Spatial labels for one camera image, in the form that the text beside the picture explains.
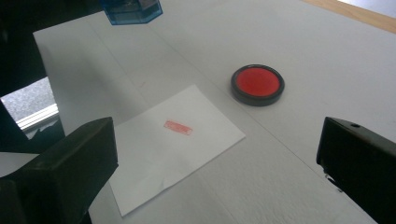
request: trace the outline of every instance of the blue object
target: blue object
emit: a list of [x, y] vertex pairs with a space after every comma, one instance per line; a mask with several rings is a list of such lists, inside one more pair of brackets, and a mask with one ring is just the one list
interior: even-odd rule
[[148, 23], [163, 14], [159, 0], [100, 0], [112, 25]]

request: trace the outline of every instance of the white paper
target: white paper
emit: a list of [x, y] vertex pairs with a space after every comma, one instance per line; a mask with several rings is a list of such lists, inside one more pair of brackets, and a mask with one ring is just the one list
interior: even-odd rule
[[196, 86], [122, 123], [115, 133], [120, 166], [110, 185], [122, 216], [245, 137]]

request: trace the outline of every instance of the wooden edge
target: wooden edge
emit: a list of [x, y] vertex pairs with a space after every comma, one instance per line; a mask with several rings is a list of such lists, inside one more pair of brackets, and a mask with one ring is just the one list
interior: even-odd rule
[[373, 25], [379, 29], [396, 34], [396, 18], [385, 16], [361, 7], [355, 7], [337, 0], [303, 0], [317, 7], [344, 15], [356, 21]]

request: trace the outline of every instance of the white table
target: white table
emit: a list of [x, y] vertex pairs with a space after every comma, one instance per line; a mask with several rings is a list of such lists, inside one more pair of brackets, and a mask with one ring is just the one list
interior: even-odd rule
[[[121, 124], [196, 84], [247, 138], [126, 217], [106, 184], [92, 222], [373, 223], [316, 154], [326, 116], [396, 141], [396, 35], [302, 1], [161, 3], [148, 25], [111, 26], [100, 12], [35, 33], [66, 133]], [[276, 104], [232, 97], [233, 72], [251, 63], [285, 79]]]

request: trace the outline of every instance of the ink pad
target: ink pad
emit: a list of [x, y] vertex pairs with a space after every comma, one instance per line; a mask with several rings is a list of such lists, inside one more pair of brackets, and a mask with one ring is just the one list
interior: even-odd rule
[[233, 95], [247, 105], [275, 103], [285, 89], [282, 76], [273, 68], [251, 64], [238, 69], [231, 80]]

